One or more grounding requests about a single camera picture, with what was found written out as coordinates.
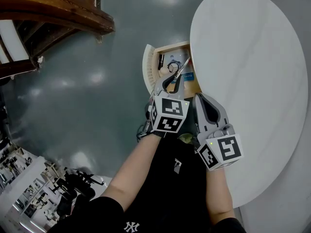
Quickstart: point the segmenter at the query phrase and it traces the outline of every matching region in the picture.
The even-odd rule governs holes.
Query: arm
[[[146,180],[160,140],[154,134],[142,138],[102,196],[114,199],[126,211]]]
[[[207,172],[206,205],[211,223],[234,217],[232,197],[225,179],[223,168]]]

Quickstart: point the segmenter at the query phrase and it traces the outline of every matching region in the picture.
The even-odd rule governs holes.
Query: black sleeve
[[[78,213],[59,221],[48,232],[122,232],[123,215],[118,202],[108,197],[99,197],[90,201]]]
[[[212,227],[213,233],[246,233],[240,222],[236,218],[226,218]]]

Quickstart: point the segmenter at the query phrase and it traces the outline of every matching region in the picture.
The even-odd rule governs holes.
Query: white table
[[[297,145],[308,102],[304,54],[270,0],[204,0],[190,45],[203,93],[226,109],[242,139],[245,158],[225,169],[238,207],[272,183]]]

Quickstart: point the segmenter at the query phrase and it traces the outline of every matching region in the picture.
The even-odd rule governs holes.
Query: person's right arm
[[[206,205],[213,225],[226,218],[235,218],[232,197],[223,168],[207,171]]]

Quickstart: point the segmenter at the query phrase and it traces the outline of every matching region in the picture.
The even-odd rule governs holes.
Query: black t-shirt
[[[161,140],[142,188],[131,206],[97,198],[49,232],[230,232],[245,233],[235,218],[211,227],[206,208],[206,167],[193,146]]]

